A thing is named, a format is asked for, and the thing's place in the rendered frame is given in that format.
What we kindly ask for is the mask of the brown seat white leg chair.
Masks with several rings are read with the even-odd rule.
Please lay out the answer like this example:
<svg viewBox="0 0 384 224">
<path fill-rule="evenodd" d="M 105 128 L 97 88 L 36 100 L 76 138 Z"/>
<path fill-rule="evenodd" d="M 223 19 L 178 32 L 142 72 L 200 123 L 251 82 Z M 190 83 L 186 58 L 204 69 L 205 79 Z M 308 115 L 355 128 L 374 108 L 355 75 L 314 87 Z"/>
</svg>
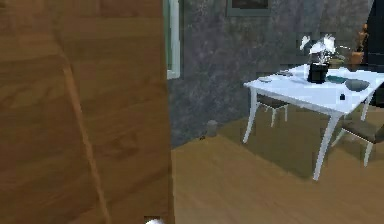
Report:
<svg viewBox="0 0 384 224">
<path fill-rule="evenodd" d="M 384 142 L 384 124 L 378 127 L 364 120 L 344 120 L 341 130 L 331 146 L 335 146 L 345 133 L 350 133 L 367 142 L 363 160 L 364 166 L 368 165 L 373 146 Z"/>
<path fill-rule="evenodd" d="M 266 110 L 269 110 L 269 109 L 272 110 L 272 114 L 271 114 L 271 127 L 273 127 L 274 124 L 275 124 L 275 120 L 276 120 L 276 116 L 277 116 L 277 111 L 279 109 L 284 109 L 284 120 L 285 121 L 288 120 L 288 106 L 289 106 L 289 104 L 287 102 L 284 102 L 284 101 L 281 101 L 281 100 L 277 100 L 277 99 L 274 99 L 274 98 L 270 98 L 270 97 L 267 97 L 267 96 L 264 96 L 264 95 L 260 95 L 260 94 L 258 94 L 257 97 L 258 97 L 258 102 L 261 105 L 263 105 L 266 108 Z"/>
</svg>

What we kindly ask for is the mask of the small grey bin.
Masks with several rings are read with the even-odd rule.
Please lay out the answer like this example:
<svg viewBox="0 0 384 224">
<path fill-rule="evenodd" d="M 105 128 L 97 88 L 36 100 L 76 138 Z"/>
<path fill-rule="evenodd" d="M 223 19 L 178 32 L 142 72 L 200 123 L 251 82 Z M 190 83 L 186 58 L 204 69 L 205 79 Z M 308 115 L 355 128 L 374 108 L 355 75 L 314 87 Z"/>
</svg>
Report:
<svg viewBox="0 0 384 224">
<path fill-rule="evenodd" d="M 218 122 L 215 120 L 210 120 L 207 122 L 207 132 L 206 135 L 209 137 L 214 137 L 217 135 Z"/>
</svg>

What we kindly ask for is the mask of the white framed window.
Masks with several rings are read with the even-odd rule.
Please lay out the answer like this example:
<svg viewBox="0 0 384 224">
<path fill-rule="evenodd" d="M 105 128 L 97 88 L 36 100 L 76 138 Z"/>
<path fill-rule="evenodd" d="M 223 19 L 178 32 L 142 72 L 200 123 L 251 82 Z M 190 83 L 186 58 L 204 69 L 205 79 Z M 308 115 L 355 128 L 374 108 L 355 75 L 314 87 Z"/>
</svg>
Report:
<svg viewBox="0 0 384 224">
<path fill-rule="evenodd" d="M 163 0 L 167 78 L 181 74 L 180 0 Z"/>
</svg>

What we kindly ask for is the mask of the brown wooden door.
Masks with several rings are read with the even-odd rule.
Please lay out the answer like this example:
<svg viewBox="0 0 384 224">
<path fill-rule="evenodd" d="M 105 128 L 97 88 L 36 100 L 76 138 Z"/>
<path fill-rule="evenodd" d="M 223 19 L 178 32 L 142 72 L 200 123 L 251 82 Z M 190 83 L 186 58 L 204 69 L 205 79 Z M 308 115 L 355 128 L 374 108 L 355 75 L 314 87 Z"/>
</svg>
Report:
<svg viewBox="0 0 384 224">
<path fill-rule="evenodd" d="M 162 0 L 0 0 L 0 224 L 176 224 Z"/>
</svg>

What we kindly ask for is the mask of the white dining table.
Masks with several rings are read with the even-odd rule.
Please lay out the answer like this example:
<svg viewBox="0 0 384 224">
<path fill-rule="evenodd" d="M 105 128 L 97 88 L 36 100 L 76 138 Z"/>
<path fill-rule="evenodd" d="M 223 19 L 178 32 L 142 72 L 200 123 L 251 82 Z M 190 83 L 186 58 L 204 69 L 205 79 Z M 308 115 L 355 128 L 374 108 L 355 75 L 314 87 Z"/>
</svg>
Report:
<svg viewBox="0 0 384 224">
<path fill-rule="evenodd" d="M 268 83 L 261 82 L 258 78 L 244 83 L 244 86 L 250 90 L 250 112 L 243 142 L 246 143 L 248 141 L 255 114 L 260 105 L 257 99 L 258 94 L 328 115 L 328 125 L 322 138 L 313 174 L 313 179 L 318 180 L 330 139 L 339 119 L 342 116 L 350 114 L 357 106 L 364 103 L 361 115 L 361 119 L 364 120 L 374 92 L 384 83 L 384 74 L 365 70 L 350 72 L 346 68 L 329 70 L 331 75 L 347 79 L 364 80 L 370 83 L 365 90 L 355 92 L 349 90 L 345 84 L 329 82 L 314 84 L 308 82 L 309 66 L 307 64 L 294 67 L 290 69 L 290 72 L 292 76 L 276 74 L 264 76 L 272 79 L 272 81 Z M 341 94 L 345 95 L 345 100 L 340 100 Z"/>
</svg>

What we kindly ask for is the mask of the white flowers in black pot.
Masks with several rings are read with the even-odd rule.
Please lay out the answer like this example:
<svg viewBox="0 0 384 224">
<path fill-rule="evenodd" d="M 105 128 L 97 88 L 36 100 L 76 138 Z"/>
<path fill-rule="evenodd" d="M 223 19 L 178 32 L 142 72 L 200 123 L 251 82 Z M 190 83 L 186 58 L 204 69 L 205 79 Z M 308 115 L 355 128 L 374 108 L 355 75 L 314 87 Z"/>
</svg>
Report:
<svg viewBox="0 0 384 224">
<path fill-rule="evenodd" d="M 303 36 L 299 49 L 309 50 L 309 73 L 307 81 L 314 84 L 323 84 L 329 68 L 329 59 L 335 54 L 335 38 L 325 34 L 317 41 L 310 36 Z"/>
</svg>

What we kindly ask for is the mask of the teal flat book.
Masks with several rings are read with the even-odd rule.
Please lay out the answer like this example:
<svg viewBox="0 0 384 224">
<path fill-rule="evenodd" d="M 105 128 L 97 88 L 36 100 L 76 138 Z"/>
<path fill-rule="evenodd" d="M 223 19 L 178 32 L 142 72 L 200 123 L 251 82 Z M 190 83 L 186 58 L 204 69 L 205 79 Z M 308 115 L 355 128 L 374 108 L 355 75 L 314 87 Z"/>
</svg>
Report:
<svg viewBox="0 0 384 224">
<path fill-rule="evenodd" d="M 335 84 L 343 84 L 345 83 L 346 80 L 347 78 L 340 77 L 340 76 L 332 76 L 332 75 L 329 75 L 325 78 L 326 82 L 335 83 Z"/>
</svg>

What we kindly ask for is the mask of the grey bowl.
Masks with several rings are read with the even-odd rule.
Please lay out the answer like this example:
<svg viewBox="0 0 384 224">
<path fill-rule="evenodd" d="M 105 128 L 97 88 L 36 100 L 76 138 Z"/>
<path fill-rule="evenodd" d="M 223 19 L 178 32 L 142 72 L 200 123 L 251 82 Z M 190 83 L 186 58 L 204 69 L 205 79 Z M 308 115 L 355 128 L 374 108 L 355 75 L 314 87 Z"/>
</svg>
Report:
<svg viewBox="0 0 384 224">
<path fill-rule="evenodd" d="M 359 79 L 348 79 L 345 81 L 345 86 L 355 92 L 361 92 L 370 85 L 369 82 Z"/>
</svg>

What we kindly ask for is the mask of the orange plant in pot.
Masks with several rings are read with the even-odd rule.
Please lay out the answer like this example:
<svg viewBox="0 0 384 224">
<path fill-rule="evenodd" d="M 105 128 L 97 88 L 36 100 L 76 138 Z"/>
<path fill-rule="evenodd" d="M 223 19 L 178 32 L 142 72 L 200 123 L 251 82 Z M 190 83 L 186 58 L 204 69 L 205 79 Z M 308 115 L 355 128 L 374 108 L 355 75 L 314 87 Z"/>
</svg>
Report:
<svg viewBox="0 0 384 224">
<path fill-rule="evenodd" d="M 356 39 L 356 49 L 351 54 L 350 62 L 352 65 L 358 65 L 362 62 L 364 56 L 364 47 L 368 39 L 368 24 L 365 23 L 362 29 L 358 32 Z"/>
</svg>

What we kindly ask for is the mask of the dark tall cabinet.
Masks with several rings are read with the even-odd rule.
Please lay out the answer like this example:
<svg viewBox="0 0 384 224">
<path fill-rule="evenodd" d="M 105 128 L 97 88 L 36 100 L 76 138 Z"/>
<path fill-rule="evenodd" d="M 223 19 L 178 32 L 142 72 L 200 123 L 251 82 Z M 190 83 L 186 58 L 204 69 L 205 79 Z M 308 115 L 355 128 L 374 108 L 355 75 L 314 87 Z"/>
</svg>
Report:
<svg viewBox="0 0 384 224">
<path fill-rule="evenodd" d="M 366 24 L 369 36 L 363 64 L 369 71 L 384 74 L 384 0 L 373 0 Z"/>
</svg>

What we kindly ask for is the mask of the grey framed wall picture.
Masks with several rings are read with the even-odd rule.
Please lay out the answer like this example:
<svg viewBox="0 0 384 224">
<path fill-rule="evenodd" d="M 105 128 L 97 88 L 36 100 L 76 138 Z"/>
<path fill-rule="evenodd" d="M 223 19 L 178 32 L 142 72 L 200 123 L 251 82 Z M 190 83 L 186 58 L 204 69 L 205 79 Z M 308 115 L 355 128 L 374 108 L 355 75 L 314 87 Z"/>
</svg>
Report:
<svg viewBox="0 0 384 224">
<path fill-rule="evenodd" d="M 268 16 L 271 12 L 271 0 L 227 0 L 228 17 Z"/>
</svg>

